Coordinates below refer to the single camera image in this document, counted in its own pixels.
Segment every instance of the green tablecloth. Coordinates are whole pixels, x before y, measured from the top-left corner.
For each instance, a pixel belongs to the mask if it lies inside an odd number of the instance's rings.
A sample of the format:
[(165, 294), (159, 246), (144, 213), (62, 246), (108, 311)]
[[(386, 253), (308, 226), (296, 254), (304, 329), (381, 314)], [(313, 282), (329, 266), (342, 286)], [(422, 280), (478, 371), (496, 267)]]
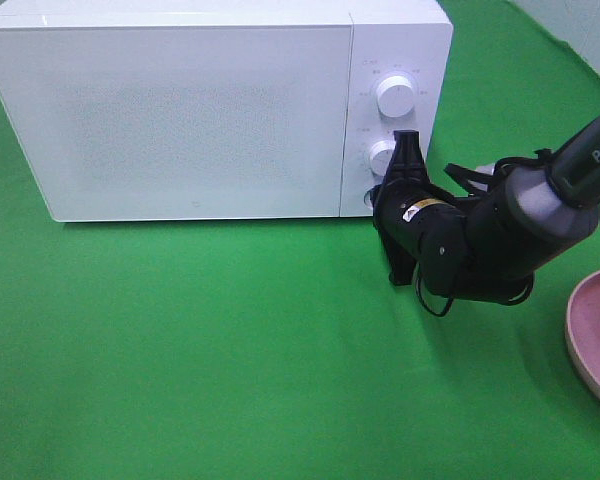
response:
[[(435, 181), (600, 112), (514, 7), (444, 6)], [(600, 228), (525, 304), (440, 320), (389, 284), (369, 219), (57, 224), (0, 105), (0, 479), (600, 478), (563, 340), (597, 269)]]

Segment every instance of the microwave control panel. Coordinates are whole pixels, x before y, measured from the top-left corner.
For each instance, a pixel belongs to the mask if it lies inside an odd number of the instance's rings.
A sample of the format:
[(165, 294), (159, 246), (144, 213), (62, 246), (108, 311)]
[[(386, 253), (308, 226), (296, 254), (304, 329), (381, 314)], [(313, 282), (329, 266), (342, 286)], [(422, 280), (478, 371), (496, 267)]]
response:
[(418, 130), (429, 146), (452, 25), (356, 24), (342, 171), (340, 216), (371, 213), (368, 192), (382, 181), (394, 130)]

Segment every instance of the pink plate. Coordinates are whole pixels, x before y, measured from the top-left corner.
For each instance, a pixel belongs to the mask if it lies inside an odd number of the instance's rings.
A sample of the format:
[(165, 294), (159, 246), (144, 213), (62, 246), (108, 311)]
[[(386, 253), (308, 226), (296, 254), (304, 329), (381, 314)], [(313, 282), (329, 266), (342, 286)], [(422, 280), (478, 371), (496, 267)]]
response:
[(573, 363), (600, 399), (600, 271), (585, 278), (571, 294), (566, 337)]

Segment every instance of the green backdrop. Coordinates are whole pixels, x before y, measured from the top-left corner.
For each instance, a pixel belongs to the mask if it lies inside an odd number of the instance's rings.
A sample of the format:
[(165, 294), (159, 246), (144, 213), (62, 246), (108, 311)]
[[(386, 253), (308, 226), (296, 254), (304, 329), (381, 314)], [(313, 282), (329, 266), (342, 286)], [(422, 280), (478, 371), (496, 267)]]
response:
[[(455, 37), (434, 181), (557, 147), (600, 80), (502, 1)], [(600, 228), (525, 304), (425, 314), (369, 219), (57, 224), (0, 105), (0, 479), (600, 478), (565, 307)]]

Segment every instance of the white wall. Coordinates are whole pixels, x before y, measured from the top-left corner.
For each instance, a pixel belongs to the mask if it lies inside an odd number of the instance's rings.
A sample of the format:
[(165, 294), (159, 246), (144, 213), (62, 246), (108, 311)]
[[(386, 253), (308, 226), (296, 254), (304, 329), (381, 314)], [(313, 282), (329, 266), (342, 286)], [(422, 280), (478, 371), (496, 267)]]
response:
[(600, 0), (513, 0), (600, 75)]

